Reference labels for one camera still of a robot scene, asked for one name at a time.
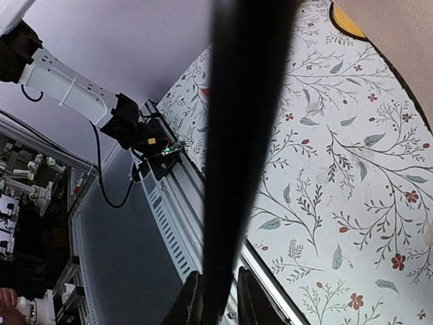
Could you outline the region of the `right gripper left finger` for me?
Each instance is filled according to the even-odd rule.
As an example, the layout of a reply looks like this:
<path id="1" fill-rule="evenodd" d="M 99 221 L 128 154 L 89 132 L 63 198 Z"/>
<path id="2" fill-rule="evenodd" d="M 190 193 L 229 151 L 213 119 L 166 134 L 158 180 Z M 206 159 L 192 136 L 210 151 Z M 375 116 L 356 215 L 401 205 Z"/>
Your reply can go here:
<path id="1" fill-rule="evenodd" d="M 200 324 L 200 273 L 191 272 L 162 325 Z"/>

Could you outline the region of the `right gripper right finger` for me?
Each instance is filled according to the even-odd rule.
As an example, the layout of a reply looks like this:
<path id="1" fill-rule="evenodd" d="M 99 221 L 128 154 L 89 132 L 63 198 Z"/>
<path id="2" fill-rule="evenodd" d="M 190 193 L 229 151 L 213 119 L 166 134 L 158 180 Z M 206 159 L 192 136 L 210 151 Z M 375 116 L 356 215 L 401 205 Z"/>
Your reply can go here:
<path id="1" fill-rule="evenodd" d="M 242 325 L 283 325 L 254 273 L 240 267 L 237 278 L 237 315 Z"/>

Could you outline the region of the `black tent pole one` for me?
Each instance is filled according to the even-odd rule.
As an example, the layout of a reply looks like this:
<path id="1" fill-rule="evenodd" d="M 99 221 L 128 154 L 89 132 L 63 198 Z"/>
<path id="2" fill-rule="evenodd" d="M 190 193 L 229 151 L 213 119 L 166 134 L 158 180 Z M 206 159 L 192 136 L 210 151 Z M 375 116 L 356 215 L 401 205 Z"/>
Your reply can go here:
<path id="1" fill-rule="evenodd" d="M 204 197 L 205 324 L 218 324 L 282 88 L 297 1 L 214 1 Z"/>

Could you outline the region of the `beige pet tent fabric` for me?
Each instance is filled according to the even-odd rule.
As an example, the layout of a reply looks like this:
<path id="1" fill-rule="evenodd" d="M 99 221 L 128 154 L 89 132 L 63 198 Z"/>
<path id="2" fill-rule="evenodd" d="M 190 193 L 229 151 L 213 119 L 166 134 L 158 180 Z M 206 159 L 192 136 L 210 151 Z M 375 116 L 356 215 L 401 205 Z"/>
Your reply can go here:
<path id="1" fill-rule="evenodd" d="M 432 131 L 432 2 L 336 1 L 402 76 Z"/>

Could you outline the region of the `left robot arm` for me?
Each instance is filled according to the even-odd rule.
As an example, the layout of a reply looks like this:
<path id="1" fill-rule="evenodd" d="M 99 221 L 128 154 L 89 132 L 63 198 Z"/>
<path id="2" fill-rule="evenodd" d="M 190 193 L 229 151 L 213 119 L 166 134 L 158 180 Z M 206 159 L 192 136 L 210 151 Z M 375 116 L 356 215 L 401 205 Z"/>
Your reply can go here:
<path id="1" fill-rule="evenodd" d="M 62 63 L 23 17 L 32 1 L 1 2 L 1 81 L 31 87 L 77 111 L 128 150 L 139 139 L 139 107 Z"/>

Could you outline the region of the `person hand background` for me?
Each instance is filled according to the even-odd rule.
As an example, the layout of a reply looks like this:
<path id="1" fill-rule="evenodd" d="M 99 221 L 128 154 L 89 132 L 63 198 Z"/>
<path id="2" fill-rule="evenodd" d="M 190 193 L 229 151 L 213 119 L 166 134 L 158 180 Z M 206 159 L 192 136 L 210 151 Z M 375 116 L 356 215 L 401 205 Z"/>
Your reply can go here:
<path id="1" fill-rule="evenodd" d="M 27 325 L 26 318 L 16 308 L 18 296 L 11 288 L 1 288 L 1 324 Z"/>

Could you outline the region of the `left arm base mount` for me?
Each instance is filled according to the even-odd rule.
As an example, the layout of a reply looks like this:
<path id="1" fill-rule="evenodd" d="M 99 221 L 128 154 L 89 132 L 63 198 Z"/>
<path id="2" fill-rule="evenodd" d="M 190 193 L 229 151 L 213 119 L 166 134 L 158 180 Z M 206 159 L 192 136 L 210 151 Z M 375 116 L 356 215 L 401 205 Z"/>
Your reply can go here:
<path id="1" fill-rule="evenodd" d="M 180 162 L 180 152 L 186 143 L 166 132 L 157 118 L 152 118 L 141 126 L 139 141 L 131 147 L 131 151 L 136 158 L 147 163 L 155 178 L 160 181 Z"/>

